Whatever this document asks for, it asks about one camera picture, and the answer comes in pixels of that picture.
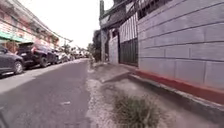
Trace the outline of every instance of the red trim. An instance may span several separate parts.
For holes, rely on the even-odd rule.
[[[133,73],[135,73],[136,75],[140,77],[148,78],[158,83],[164,84],[166,86],[175,88],[177,90],[224,105],[224,91],[222,90],[217,90],[217,89],[209,88],[205,86],[197,86],[197,85],[186,83],[180,80],[176,80],[176,79],[174,80],[174,79],[162,77],[157,74],[141,71],[137,68],[127,66],[127,65],[122,65],[122,66],[125,66],[125,68],[128,68],[129,70],[131,70]]]

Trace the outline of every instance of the sky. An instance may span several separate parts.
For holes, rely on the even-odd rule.
[[[86,48],[99,29],[100,0],[19,0],[45,25],[59,35],[72,39],[71,46]],[[105,9],[113,0],[104,0]]]

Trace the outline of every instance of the metal gate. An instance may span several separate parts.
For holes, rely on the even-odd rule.
[[[119,62],[138,66],[137,11],[130,7],[127,18],[119,27]]]

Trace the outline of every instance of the grass patch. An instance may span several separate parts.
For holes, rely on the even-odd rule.
[[[156,128],[159,109],[153,101],[119,95],[115,97],[114,121],[119,128]]]

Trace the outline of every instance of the street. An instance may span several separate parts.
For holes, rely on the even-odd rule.
[[[10,128],[88,128],[86,79],[86,60],[2,78],[1,120]]]

